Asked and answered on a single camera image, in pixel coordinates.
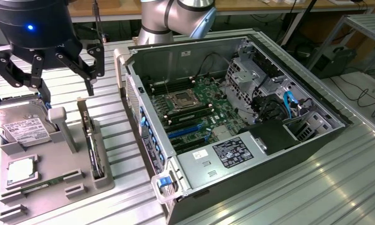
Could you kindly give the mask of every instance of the circuit board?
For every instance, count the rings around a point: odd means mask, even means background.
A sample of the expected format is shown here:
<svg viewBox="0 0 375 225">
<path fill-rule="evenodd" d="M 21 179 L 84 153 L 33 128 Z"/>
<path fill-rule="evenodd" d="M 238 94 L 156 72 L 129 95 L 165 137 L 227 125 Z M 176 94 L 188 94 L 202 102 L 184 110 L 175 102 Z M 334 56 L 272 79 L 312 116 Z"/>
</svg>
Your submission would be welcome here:
<svg viewBox="0 0 375 225">
<path fill-rule="evenodd" d="M 223 98 L 222 88 L 224 87 L 210 78 L 200 78 L 196 79 L 194 88 L 151 97 L 151 102 L 156 109 L 157 116 L 163 121 L 165 131 L 168 128 L 172 128 L 172 124 L 171 126 L 167 124 L 164 115 L 169 115 L 171 112 L 181 111 L 183 109 L 177 109 L 179 107 L 188 109 L 189 107 L 185 105 L 189 105 L 191 108 L 206 104 L 212 105 L 214 110 L 210 115 L 188 121 L 189 125 L 194 122 L 195 126 L 200 127 L 199 130 L 169 139 L 177 154 L 195 149 L 198 146 L 191 145 L 195 141 L 198 142 L 198 140 L 204 139 L 206 142 L 202 143 L 202 145 L 215 143 L 224 137 L 236 135 L 240 128 L 246 126 L 227 98 Z M 177 105 L 173 100 L 177 94 L 184 95 L 184 99 L 180 101 L 184 105 Z M 167 134 L 169 135 L 183 129 L 184 127 L 172 132 L 167 132 Z"/>
</svg>

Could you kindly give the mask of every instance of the slotted metal surface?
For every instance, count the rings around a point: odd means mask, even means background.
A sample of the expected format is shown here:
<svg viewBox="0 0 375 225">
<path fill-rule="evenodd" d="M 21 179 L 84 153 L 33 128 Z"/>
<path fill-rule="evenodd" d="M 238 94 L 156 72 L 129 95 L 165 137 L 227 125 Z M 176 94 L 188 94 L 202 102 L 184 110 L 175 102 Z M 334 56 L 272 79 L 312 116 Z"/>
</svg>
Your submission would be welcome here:
<svg viewBox="0 0 375 225">
<path fill-rule="evenodd" d="M 344 22 L 375 40 L 375 14 L 348 15 Z"/>
<path fill-rule="evenodd" d="M 304 163 L 180 224 L 375 224 L 375 128 L 360 115 L 354 116 L 350 107 L 336 101 L 328 88 L 262 33 L 242 30 L 210 36 L 246 33 L 255 34 L 355 124 Z M 112 50 L 123 45 L 132 42 L 105 46 L 107 74 L 95 85 L 96 96 L 87 100 L 91 115 L 100 121 L 116 187 L 23 224 L 165 224 L 117 95 Z M 67 123 L 77 122 L 76 97 L 87 96 L 81 78 L 65 69 L 45 72 L 43 77 L 53 106 L 65 107 Z M 0 96 L 24 93 L 29 93 L 27 89 L 12 88 L 0 78 Z"/>
</svg>

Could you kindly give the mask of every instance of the hard drive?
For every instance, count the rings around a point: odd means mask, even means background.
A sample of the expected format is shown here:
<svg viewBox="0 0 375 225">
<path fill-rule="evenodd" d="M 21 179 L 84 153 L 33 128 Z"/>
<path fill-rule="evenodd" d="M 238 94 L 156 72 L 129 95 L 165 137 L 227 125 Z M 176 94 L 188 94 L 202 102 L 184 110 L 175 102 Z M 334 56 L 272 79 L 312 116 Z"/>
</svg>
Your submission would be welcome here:
<svg viewBox="0 0 375 225">
<path fill-rule="evenodd" d="M 48 142 L 57 126 L 48 120 L 48 107 L 37 94 L 0 100 L 0 136 L 5 143 L 29 147 Z"/>
</svg>

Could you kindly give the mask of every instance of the motherboard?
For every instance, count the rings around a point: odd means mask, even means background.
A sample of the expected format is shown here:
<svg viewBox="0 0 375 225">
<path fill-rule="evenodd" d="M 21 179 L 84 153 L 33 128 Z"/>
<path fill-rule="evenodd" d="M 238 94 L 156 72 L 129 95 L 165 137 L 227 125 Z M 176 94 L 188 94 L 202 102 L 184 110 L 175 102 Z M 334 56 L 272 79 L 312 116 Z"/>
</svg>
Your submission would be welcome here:
<svg viewBox="0 0 375 225">
<path fill-rule="evenodd" d="M 223 88 L 214 78 L 202 77 L 192 88 L 151 96 L 177 154 L 232 137 L 246 126 Z"/>
</svg>

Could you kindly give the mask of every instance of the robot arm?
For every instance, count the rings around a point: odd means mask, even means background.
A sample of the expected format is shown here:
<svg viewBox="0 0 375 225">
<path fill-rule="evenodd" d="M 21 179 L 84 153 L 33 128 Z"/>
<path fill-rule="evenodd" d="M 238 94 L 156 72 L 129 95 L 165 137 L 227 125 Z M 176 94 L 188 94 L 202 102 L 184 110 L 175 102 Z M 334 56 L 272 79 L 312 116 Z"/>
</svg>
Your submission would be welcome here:
<svg viewBox="0 0 375 225">
<path fill-rule="evenodd" d="M 140 0 L 139 44 L 171 42 L 172 30 L 203 38 L 216 17 L 214 0 Z"/>
<path fill-rule="evenodd" d="M 0 0 L 0 28 L 9 45 L 0 45 L 0 75 L 13 87 L 39 90 L 49 102 L 41 79 L 44 69 L 68 67 L 85 80 L 89 96 L 96 77 L 104 75 L 104 47 L 100 40 L 79 40 L 72 28 L 68 0 Z M 95 58 L 88 66 L 81 49 Z M 11 61 L 15 55 L 31 63 L 31 73 Z"/>
</svg>

